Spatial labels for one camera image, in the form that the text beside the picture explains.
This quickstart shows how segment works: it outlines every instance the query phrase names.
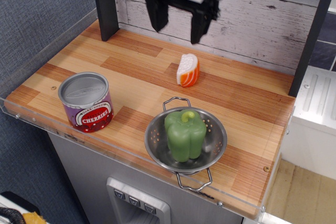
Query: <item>light wooden floor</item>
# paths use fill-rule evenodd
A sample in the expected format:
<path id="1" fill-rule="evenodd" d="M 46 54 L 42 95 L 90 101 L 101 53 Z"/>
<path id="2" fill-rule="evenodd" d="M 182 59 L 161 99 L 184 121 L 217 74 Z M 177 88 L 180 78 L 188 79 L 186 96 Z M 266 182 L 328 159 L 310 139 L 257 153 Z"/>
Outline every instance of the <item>light wooden floor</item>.
<path id="1" fill-rule="evenodd" d="M 266 212 L 292 224 L 335 224 L 336 180 L 281 160 Z"/>

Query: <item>salmon nigiri toy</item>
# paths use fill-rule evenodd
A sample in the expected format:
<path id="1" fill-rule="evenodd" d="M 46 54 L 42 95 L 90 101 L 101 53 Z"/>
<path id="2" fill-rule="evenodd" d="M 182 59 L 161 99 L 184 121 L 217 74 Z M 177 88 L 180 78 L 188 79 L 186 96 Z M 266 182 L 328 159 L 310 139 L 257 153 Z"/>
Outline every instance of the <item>salmon nigiri toy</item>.
<path id="1" fill-rule="evenodd" d="M 193 54 L 182 55 L 178 66 L 176 78 L 177 84 L 190 87 L 196 83 L 200 75 L 200 63 Z"/>

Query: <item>cherries can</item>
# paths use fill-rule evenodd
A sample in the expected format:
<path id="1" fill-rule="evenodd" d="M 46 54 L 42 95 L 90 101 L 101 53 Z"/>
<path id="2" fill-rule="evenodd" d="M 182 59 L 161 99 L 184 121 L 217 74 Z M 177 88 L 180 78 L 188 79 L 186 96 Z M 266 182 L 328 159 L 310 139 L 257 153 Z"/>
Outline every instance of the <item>cherries can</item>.
<path id="1" fill-rule="evenodd" d="M 70 76 L 59 86 L 58 96 L 71 126 L 82 132 L 103 129 L 113 118 L 109 83 L 99 73 Z"/>

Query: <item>white wooden wall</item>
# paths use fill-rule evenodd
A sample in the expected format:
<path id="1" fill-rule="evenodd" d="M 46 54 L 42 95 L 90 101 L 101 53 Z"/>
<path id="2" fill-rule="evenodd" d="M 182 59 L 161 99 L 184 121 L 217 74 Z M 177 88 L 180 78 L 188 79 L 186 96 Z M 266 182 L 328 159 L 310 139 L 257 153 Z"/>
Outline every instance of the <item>white wooden wall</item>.
<path id="1" fill-rule="evenodd" d="M 190 13 L 170 7 L 169 23 L 157 33 L 144 0 L 116 4 L 122 29 L 294 75 L 319 1 L 221 0 L 220 18 L 197 45 L 190 43 Z"/>

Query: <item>black wooden post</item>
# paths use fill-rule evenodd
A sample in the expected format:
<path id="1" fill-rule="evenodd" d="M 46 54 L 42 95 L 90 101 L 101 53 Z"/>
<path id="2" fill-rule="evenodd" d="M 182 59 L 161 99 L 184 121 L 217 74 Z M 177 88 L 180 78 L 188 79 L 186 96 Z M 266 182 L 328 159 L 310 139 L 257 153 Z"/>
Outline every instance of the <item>black wooden post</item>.
<path id="1" fill-rule="evenodd" d="M 107 41 L 119 30 L 115 0 L 96 0 L 101 39 Z"/>

